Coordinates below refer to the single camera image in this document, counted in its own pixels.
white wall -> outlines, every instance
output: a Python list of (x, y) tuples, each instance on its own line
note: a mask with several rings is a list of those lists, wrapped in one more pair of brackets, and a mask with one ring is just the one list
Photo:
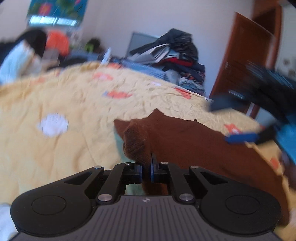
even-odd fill
[(171, 28), (193, 35), (206, 67), (210, 94), (231, 33), (235, 12), (250, 18), (253, 0), (104, 0), (96, 35), (114, 55), (125, 55), (134, 31), (161, 36)]
[(4, 0), (0, 4), (0, 41), (19, 36), (27, 27), (31, 0)]
[[(27, 12), (31, 0), (4, 0), (0, 4), (0, 41), (15, 39), (27, 27)], [(88, 0), (82, 22), (83, 40), (94, 36), (101, 0)]]
[[(284, 59), (289, 59), (292, 64), (285, 67)], [(280, 68), (286, 75), (289, 69), (296, 70), (296, 8), (291, 4), (283, 7), (281, 45), (276, 68)]]
[(275, 121), (275, 118), (266, 110), (260, 108), (255, 120), (263, 126), (268, 126)]

bed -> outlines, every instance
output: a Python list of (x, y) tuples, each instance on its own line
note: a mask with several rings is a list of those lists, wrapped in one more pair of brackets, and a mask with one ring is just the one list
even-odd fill
[[(118, 65), (89, 62), (0, 88), (0, 203), (95, 165), (112, 169), (122, 162), (114, 119), (148, 116), (155, 108), (165, 115), (197, 119), (211, 129), (229, 133), (260, 126), (237, 111), (209, 113), (208, 100), (192, 92)], [(49, 114), (68, 121), (67, 132), (46, 137), (39, 124)], [(278, 174), (275, 143), (254, 148)], [(296, 194), (283, 183), (291, 222), (275, 232), (284, 241), (296, 239)]]

wooden door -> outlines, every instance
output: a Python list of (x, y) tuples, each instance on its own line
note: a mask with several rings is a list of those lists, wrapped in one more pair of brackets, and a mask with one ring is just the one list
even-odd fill
[(279, 0), (255, 0), (253, 18), (256, 18), (272, 9), (278, 5)]
[(229, 45), (210, 97), (243, 86), (250, 77), (246, 68), (249, 61), (265, 66), (271, 37), (270, 32), (237, 13)]

pillow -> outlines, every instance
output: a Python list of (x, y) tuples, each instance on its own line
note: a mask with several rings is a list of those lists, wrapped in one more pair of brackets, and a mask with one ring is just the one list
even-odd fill
[(23, 40), (4, 59), (0, 67), (0, 84), (13, 83), (25, 72), (34, 57), (34, 50)]

pile of clothes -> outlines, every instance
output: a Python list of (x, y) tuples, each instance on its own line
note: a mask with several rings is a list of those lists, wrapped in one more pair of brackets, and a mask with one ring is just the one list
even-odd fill
[(169, 71), (170, 82), (205, 96), (205, 66), (197, 62), (198, 51), (191, 34), (173, 28), (129, 54), (128, 60)]

